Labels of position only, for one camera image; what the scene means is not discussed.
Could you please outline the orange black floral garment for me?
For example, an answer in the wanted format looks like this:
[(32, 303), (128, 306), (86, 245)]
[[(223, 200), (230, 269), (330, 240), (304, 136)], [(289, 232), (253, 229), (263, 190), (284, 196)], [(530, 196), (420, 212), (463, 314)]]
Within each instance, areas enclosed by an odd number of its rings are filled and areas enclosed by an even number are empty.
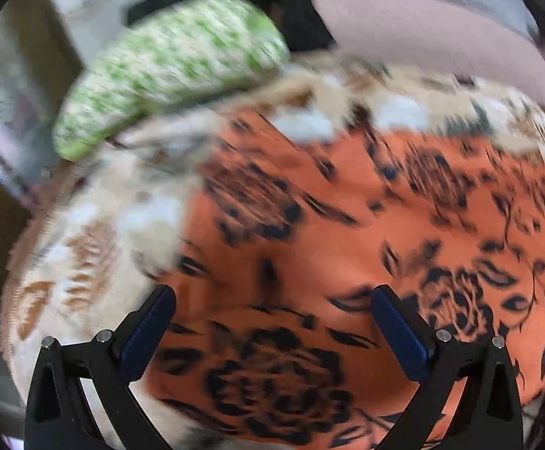
[(522, 402), (545, 392), (545, 162), (350, 120), (306, 147), (254, 111), (228, 123), (149, 395), (229, 436), (372, 449), (416, 389), (367, 312), (383, 284), (458, 340), (504, 337)]

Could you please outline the beige leaf print blanket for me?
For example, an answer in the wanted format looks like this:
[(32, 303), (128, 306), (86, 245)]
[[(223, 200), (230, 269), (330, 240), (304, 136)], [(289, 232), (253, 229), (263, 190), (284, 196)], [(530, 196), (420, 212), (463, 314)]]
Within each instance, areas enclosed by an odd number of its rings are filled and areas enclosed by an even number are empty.
[[(167, 278), (180, 259), (191, 201), (237, 113), (254, 111), (292, 145), (306, 147), (333, 144), (353, 131), (350, 114), (357, 108), (367, 111), (374, 131), (482, 138), (545, 162), (545, 107), (520, 90), (331, 53), (303, 56), (265, 86), (143, 120), (72, 169), (13, 254), (4, 351), (25, 406), (45, 337), (63, 345), (91, 340), (116, 329), (158, 285), (172, 288)], [(168, 449), (300, 449), (208, 427), (149, 395), (144, 374), (130, 389)], [(422, 449), (437, 449), (464, 387), (463, 380), (454, 385)], [(87, 396), (108, 449), (125, 449), (96, 392)]]

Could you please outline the wooden glass panel door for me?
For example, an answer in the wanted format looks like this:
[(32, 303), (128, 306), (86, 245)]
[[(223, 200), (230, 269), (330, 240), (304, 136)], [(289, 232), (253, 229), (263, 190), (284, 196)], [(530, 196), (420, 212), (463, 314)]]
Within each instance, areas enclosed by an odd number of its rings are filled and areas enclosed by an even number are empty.
[(81, 68), (52, 0), (0, 0), (0, 293), (9, 250), (58, 163), (52, 129)]

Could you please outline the green white patterned pillow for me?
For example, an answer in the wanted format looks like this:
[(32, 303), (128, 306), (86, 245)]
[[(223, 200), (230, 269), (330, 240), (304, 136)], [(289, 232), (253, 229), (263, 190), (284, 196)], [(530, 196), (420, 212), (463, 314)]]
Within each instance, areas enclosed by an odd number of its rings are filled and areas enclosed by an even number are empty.
[(76, 162), (134, 121), (276, 73), (290, 57), (282, 33), (245, 0), (186, 0), (125, 30), (71, 85), (53, 130)]

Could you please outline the pink mattress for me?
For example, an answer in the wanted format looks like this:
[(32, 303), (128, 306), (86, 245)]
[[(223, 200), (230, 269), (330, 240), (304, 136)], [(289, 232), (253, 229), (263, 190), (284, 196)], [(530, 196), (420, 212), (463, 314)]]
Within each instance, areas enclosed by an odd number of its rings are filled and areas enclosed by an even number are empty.
[(339, 48), (371, 61), (468, 74), (545, 106), (545, 60), (532, 41), (443, 0), (312, 0)]

